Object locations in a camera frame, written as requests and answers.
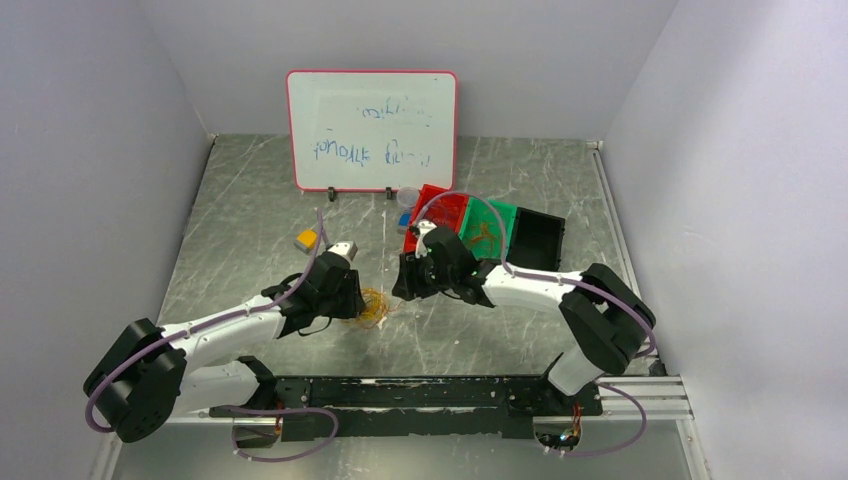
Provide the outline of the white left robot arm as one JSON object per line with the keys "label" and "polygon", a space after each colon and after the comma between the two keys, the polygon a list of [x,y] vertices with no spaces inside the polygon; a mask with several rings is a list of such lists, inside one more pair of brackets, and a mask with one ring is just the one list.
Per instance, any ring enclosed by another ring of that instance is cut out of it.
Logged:
{"label": "white left robot arm", "polygon": [[261,416],[282,402],[277,379],[253,356],[227,354],[253,344],[317,333],[314,321],[354,319],[365,308],[352,262],[356,246],[339,242],[243,304],[184,323],[129,324],[89,374],[85,419],[101,433],[132,443],[172,416],[237,410]]}

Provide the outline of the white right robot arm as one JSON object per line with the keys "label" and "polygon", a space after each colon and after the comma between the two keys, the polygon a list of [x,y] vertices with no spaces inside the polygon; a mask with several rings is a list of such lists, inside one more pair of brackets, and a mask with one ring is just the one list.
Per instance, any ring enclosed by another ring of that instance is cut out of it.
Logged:
{"label": "white right robot arm", "polygon": [[562,414],[578,392],[604,375],[621,375],[653,346],[656,318],[650,308],[608,266],[582,272],[552,272],[514,266],[473,255],[453,230],[426,222],[411,253],[403,253],[392,288],[404,301],[450,291],[469,305],[521,307],[558,314],[576,345],[559,354],[543,377],[542,406]]}

